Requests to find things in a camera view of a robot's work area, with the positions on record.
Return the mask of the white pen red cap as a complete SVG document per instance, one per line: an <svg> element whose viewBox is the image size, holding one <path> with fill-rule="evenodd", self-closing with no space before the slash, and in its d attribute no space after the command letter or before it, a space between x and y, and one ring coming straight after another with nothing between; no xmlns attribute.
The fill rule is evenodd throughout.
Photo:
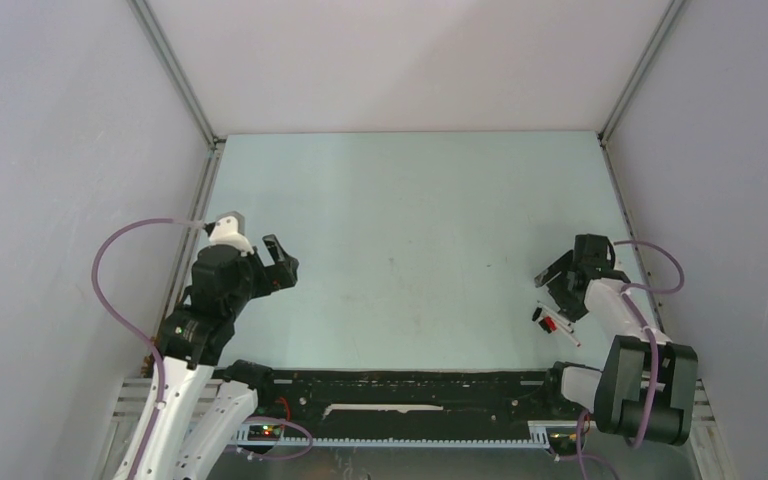
<svg viewBox="0 0 768 480"><path fill-rule="evenodd" d="M582 346L582 343L575 335L574 324L542 302L537 303L534 313L532 314L532 322L538 325L547 334L558 333L563 335L576 348Z"/></svg>

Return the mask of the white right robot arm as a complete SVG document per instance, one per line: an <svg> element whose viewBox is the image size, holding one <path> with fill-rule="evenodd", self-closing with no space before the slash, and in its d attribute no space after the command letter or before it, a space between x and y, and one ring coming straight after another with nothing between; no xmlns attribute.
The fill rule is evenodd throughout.
<svg viewBox="0 0 768 480"><path fill-rule="evenodd" d="M559 380L541 392L545 411L566 418L582 406L599 431L632 446L684 444L692 426L698 355L645 318L632 298L638 286L617 269L611 248L571 249L539 273L535 285L546 288L555 303L540 302L533 313L544 332L564 335L579 347L575 324L592 316L611 338L601 368L555 364Z"/></svg>

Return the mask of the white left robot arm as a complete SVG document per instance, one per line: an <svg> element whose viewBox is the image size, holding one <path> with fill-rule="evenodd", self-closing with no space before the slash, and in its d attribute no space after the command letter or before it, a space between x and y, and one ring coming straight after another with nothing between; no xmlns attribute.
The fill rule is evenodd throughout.
<svg viewBox="0 0 768 480"><path fill-rule="evenodd" d="M240 238L214 241L198 253L182 301L161 324L163 370L152 380L116 478L204 479L243 421L274 408L276 390L266 382L270 369L244 363L243 375L224 381L208 413L191 422L244 307L298 281L298 260L276 236L263 241L270 265Z"/></svg>

